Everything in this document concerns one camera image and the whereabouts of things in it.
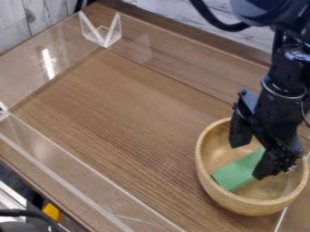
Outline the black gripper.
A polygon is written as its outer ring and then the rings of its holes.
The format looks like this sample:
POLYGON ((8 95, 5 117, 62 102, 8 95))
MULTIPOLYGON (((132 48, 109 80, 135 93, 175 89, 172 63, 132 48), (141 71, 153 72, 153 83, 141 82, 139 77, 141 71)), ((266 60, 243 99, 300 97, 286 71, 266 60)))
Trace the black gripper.
POLYGON ((263 78, 258 95, 245 89, 239 91, 228 142, 232 149, 247 145, 252 138, 260 142, 264 153, 252 171, 259 180, 279 172, 292 172, 304 155, 296 130, 310 111, 307 100, 304 84, 280 86, 270 78, 263 78))

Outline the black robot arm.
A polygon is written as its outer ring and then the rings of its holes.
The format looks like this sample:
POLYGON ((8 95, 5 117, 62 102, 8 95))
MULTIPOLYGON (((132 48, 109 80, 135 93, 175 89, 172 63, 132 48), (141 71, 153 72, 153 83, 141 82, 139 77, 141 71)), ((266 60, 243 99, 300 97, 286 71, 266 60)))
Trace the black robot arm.
POLYGON ((251 173, 263 179, 294 171, 303 157, 296 130, 310 112, 310 0, 231 0, 231 7, 244 24, 275 32, 260 92, 239 91, 228 135, 233 148, 251 140, 263 145, 251 173))

